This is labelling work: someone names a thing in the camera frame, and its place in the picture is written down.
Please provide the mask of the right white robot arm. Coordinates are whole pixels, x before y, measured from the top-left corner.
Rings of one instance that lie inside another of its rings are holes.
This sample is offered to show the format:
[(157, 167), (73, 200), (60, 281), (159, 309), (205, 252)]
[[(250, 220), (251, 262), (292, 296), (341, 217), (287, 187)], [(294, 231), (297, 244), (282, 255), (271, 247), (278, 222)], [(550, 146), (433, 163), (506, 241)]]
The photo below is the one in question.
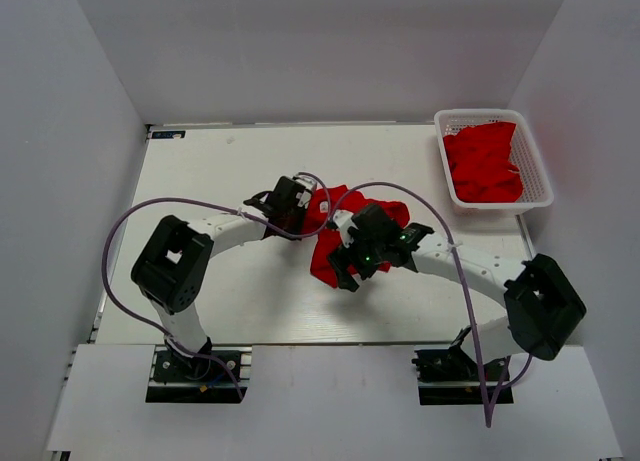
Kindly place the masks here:
[(551, 361), (586, 314), (557, 262), (538, 254), (528, 261), (456, 247), (432, 228), (400, 226), (379, 205), (337, 211), (331, 226), (339, 244), (328, 256), (337, 285), (354, 292), (383, 264), (457, 282), (502, 306), (505, 315), (464, 328), (450, 348), (453, 371), (472, 380), (489, 361), (527, 353)]

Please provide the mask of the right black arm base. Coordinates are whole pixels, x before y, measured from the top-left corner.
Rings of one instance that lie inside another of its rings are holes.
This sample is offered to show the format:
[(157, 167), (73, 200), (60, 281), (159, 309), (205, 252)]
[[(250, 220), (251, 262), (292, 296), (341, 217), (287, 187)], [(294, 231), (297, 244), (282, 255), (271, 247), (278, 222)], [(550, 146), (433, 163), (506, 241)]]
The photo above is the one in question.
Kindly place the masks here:
[[(482, 405), (479, 377), (476, 368), (468, 372), (455, 371), (447, 361), (448, 350), (445, 349), (416, 349), (412, 364), (414, 365), (419, 404), (421, 406), (465, 406)], [(485, 381), (488, 399), (491, 401), (493, 392), (499, 382), (506, 358), (494, 360), (485, 365)], [(510, 373), (504, 378), (502, 389), (496, 404), (506, 405), (514, 403), (511, 387), (506, 387), (510, 381)]]

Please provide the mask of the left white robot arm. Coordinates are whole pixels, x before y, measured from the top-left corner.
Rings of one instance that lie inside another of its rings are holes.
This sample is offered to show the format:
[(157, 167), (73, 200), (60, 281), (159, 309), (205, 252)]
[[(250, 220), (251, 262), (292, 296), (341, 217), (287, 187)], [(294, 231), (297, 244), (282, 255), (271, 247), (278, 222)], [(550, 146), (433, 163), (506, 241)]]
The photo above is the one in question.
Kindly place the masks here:
[(167, 346), (180, 352), (177, 368), (199, 380), (211, 368), (212, 343), (195, 307), (210, 259), (271, 236), (296, 238), (318, 182), (302, 174), (281, 177), (275, 188), (244, 201), (257, 215), (237, 211), (200, 221), (161, 219), (131, 270), (131, 280), (156, 309)]

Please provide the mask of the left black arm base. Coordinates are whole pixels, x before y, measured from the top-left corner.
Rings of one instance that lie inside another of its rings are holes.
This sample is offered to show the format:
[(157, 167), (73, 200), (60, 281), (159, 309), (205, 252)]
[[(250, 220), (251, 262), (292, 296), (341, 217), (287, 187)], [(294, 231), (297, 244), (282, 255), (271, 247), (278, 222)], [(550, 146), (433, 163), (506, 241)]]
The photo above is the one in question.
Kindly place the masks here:
[(147, 404), (240, 404), (249, 387), (250, 348), (214, 350), (220, 364), (200, 358), (180, 358), (157, 346), (145, 395)]

